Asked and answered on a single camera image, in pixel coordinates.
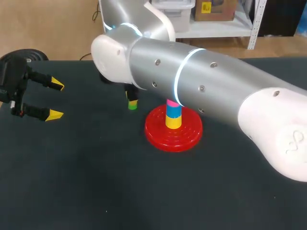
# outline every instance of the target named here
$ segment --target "yellow label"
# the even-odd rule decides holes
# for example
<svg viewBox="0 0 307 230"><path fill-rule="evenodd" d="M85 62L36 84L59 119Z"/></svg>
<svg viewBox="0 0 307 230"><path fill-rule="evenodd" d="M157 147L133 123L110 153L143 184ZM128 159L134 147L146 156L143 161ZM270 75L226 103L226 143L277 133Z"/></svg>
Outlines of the yellow label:
<svg viewBox="0 0 307 230"><path fill-rule="evenodd" d="M211 13L211 6L212 3L211 2L203 2L202 6L201 6L201 13Z"/></svg>

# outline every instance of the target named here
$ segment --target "cardboard box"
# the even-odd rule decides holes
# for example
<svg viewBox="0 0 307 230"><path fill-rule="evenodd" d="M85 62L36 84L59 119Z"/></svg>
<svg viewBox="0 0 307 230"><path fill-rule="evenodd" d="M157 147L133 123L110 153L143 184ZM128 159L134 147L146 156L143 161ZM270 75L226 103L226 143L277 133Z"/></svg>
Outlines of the cardboard box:
<svg viewBox="0 0 307 230"><path fill-rule="evenodd" d="M232 21L237 0L196 0L196 21Z"/></svg>

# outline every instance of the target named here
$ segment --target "wall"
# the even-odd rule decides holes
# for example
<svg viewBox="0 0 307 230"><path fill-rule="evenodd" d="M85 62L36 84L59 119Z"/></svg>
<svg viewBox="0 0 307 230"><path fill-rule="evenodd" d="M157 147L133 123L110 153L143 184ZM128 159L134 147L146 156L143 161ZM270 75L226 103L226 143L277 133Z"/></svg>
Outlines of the wall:
<svg viewBox="0 0 307 230"><path fill-rule="evenodd" d="M90 53L103 33L97 0L0 0L0 57L34 48L51 60L76 60Z"/></svg>

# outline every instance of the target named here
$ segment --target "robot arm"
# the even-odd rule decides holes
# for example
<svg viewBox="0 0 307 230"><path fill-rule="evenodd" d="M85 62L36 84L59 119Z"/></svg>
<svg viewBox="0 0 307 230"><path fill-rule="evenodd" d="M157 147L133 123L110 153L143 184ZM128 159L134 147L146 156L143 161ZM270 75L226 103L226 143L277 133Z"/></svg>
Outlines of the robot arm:
<svg viewBox="0 0 307 230"><path fill-rule="evenodd" d="M92 55L101 74L241 129L277 171L307 182L305 90L238 59L169 41L163 33L151 37L153 24L162 28L166 19L158 20L142 1L130 0L127 9L142 9L138 17L124 10L124 2L101 1L105 22L112 22L108 14L121 19L93 41Z"/></svg>
<svg viewBox="0 0 307 230"><path fill-rule="evenodd" d="M54 77L32 71L23 57L13 56L8 61L0 60L0 102L11 103L11 114L15 116L27 115L41 121L61 118L61 112L23 103L28 80L55 90L64 89L64 85Z"/></svg>

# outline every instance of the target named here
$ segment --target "small colored block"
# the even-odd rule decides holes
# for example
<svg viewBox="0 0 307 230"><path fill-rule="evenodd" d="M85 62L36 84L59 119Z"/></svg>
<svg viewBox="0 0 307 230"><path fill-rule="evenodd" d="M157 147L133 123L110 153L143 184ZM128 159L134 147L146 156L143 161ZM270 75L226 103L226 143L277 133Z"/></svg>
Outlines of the small colored block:
<svg viewBox="0 0 307 230"><path fill-rule="evenodd" d="M181 127L181 124L182 124L182 116L178 118L170 118L166 116L165 124L170 129L178 129Z"/></svg>
<svg viewBox="0 0 307 230"><path fill-rule="evenodd" d="M138 108L138 100L136 101L132 101L132 102L128 102L128 109L130 110L136 110Z"/></svg>
<svg viewBox="0 0 307 230"><path fill-rule="evenodd" d="M166 115L170 118L178 118L181 116L182 107L171 107L169 105L166 106Z"/></svg>
<svg viewBox="0 0 307 230"><path fill-rule="evenodd" d="M180 106L178 103L173 102L173 101L171 101L169 99L166 101L166 104L171 106L171 107L179 107Z"/></svg>

